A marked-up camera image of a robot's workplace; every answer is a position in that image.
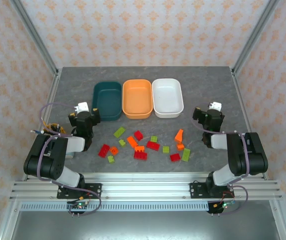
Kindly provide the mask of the aluminium front rail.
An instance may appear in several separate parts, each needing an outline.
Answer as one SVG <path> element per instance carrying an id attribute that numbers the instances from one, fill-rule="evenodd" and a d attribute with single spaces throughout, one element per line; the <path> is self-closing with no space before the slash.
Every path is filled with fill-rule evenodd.
<path id="1" fill-rule="evenodd" d="M 104 201 L 187 201 L 189 184 L 205 181 L 206 172 L 159 173 L 84 173 L 85 182 L 101 183 Z M 262 174 L 248 176 L 238 182 L 246 188 L 250 201 L 283 200 L 279 182 L 264 179 Z M 16 181 L 10 194 L 11 200 L 53 201 L 58 187 L 50 182 L 28 176 Z"/>

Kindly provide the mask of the yellow pencil cup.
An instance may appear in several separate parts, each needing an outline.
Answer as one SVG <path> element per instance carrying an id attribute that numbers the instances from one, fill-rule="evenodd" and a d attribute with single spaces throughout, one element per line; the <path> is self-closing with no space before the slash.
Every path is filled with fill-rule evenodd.
<path id="1" fill-rule="evenodd" d="M 51 131 L 58 132 L 60 134 L 66 134 L 65 129 L 62 126 L 60 126 L 58 123 L 49 123 L 46 125 L 46 127 Z M 53 133 L 48 131 L 45 127 L 43 128 L 42 131 L 46 134 L 53 135 Z"/>

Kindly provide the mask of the long red lego brick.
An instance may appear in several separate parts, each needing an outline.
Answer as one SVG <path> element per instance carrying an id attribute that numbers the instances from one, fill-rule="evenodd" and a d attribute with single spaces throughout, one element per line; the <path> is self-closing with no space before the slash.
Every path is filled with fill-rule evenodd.
<path id="1" fill-rule="evenodd" d="M 103 144 L 103 146 L 101 147 L 101 149 L 98 153 L 98 156 L 101 158 L 105 158 L 107 156 L 109 150 L 110 150 L 110 146 L 107 144 Z"/>

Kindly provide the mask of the small circuit board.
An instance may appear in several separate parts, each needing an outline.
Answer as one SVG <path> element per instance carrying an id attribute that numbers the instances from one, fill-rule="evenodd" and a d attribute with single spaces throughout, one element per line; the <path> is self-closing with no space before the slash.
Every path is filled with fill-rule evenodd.
<path id="1" fill-rule="evenodd" d="M 235 204 L 235 200 L 228 200 L 228 201 L 209 201 L 208 202 L 208 213 L 209 214 L 221 214 L 223 213 L 224 209 L 227 207 Z"/>
<path id="2" fill-rule="evenodd" d="M 85 211 L 88 209 L 88 201 L 77 201 L 77 202 L 72 202 L 69 201 L 67 202 L 67 209 L 76 212 L 76 211 Z"/>

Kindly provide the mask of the teal plastic container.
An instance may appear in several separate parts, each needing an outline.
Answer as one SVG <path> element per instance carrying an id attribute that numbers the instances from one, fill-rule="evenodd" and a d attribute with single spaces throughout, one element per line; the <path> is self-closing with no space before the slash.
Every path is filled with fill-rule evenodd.
<path id="1" fill-rule="evenodd" d="M 101 81 L 93 88 L 92 108 L 98 109 L 101 121 L 116 121 L 122 113 L 122 86 L 116 81 Z"/>

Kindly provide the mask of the orange plastic container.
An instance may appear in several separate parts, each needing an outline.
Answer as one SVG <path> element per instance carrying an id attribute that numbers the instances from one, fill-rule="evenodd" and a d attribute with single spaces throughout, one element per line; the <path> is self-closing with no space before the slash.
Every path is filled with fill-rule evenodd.
<path id="1" fill-rule="evenodd" d="M 152 84 L 147 79 L 129 79 L 122 86 L 122 111 L 132 120 L 147 119 L 153 111 Z"/>

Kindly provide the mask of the aluminium side rail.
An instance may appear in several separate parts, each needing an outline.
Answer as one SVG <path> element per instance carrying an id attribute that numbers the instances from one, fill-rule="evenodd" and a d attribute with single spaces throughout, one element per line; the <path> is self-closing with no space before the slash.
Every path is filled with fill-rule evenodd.
<path id="1" fill-rule="evenodd" d="M 49 91 L 49 94 L 48 94 L 48 98 L 47 98 L 47 101 L 46 103 L 50 103 L 50 102 L 53 102 L 54 99 L 55 99 L 55 95 L 56 95 L 56 92 L 57 92 L 57 88 L 58 88 L 58 85 L 59 85 L 59 81 L 60 81 L 60 77 L 61 77 L 61 73 L 62 73 L 62 68 L 59 68 L 57 70 L 57 73 L 54 74 L 53 76 L 53 79 L 52 79 L 52 84 L 51 84 L 51 87 L 50 87 L 50 91 Z M 42 117 L 43 119 L 47 122 L 50 118 L 50 114 L 51 114 L 51 110 L 52 110 L 52 107 L 51 106 L 48 106 L 45 110 L 43 110 L 42 112 Z"/>
<path id="2" fill-rule="evenodd" d="M 245 103 L 244 103 L 244 100 L 243 100 L 243 97 L 242 97 L 242 94 L 241 94 L 241 90 L 240 90 L 240 86 L 239 86 L 236 74 L 235 74 L 235 72 L 234 72 L 234 70 L 232 68 L 230 68 L 230 72 L 231 72 L 231 76 L 232 76 L 232 79 L 233 79 L 233 82 L 234 82 L 234 86 L 235 86 L 235 89 L 236 89 L 238 100 L 239 100 L 239 103 L 240 103 L 240 106 L 241 106 L 241 109 L 242 109 L 242 113 L 243 113 L 243 117 L 244 117 L 244 120 L 245 120 L 247 131 L 248 132 L 252 132 L 253 130 L 252 130 L 252 127 L 251 127 L 251 123 L 249 121 L 249 117 L 248 117 L 248 114 L 247 114 L 247 111 L 246 111 L 246 106 L 245 106 Z"/>

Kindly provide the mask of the aluminium upright post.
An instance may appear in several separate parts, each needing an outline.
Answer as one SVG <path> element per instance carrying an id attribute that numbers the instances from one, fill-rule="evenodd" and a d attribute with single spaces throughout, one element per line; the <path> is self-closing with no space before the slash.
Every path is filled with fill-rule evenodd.
<path id="1" fill-rule="evenodd" d="M 236 60 L 234 67 L 231 68 L 231 73 L 235 77 L 241 70 L 242 66 L 249 57 L 252 48 L 255 46 L 257 40 L 259 39 L 261 32 L 267 25 L 272 13 L 274 12 L 276 6 L 280 0 L 268 0 L 266 7 L 264 8 L 262 14 L 260 15 L 255 27 L 253 28 L 249 38 L 247 39 L 239 57 Z"/>
<path id="2" fill-rule="evenodd" d="M 16 10 L 17 14 L 21 18 L 23 25 L 25 26 L 26 30 L 28 31 L 31 39 L 33 40 L 34 44 L 36 45 L 37 49 L 39 50 L 42 58 L 44 59 L 47 67 L 49 70 L 54 74 L 57 75 L 59 70 L 54 63 L 53 58 L 51 57 L 44 41 L 42 40 L 40 34 L 38 33 L 37 28 L 35 27 L 31 17 L 29 16 L 27 10 L 25 9 L 21 0 L 9 0 L 12 4 L 14 9 Z"/>

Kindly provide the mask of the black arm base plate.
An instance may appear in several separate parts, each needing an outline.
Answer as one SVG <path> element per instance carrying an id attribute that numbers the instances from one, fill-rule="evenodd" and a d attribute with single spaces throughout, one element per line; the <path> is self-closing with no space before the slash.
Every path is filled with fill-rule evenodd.
<path id="1" fill-rule="evenodd" d="M 99 196 L 101 196 L 101 193 L 102 193 L 101 183 L 85 183 L 84 186 L 78 186 L 78 188 L 93 191 Z M 69 188 L 60 187 L 60 186 L 58 187 L 57 195 L 56 195 L 57 199 L 76 200 L 76 199 L 79 199 L 80 197 L 98 199 L 97 196 L 89 192 L 69 189 Z"/>
<path id="2" fill-rule="evenodd" d="M 217 186 L 205 182 L 191 182 L 189 192 L 192 199 L 221 199 L 224 195 L 233 197 L 233 192 L 226 186 Z"/>

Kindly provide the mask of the white plastic container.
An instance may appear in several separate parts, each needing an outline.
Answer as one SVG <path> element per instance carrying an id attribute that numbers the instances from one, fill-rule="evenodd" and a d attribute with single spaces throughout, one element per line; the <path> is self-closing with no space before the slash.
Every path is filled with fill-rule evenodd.
<path id="1" fill-rule="evenodd" d="M 153 109 L 161 119 L 177 118 L 184 110 L 181 84 L 174 78 L 159 78 L 152 82 Z"/>

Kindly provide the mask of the orange sloped lego piece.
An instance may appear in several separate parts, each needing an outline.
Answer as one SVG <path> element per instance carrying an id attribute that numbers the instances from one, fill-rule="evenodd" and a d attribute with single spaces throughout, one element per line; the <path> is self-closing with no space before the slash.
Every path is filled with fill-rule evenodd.
<path id="1" fill-rule="evenodd" d="M 183 133 L 184 133 L 184 130 L 183 129 L 179 129 L 174 140 L 176 143 L 178 144 L 181 144 L 182 141 L 183 141 Z"/>

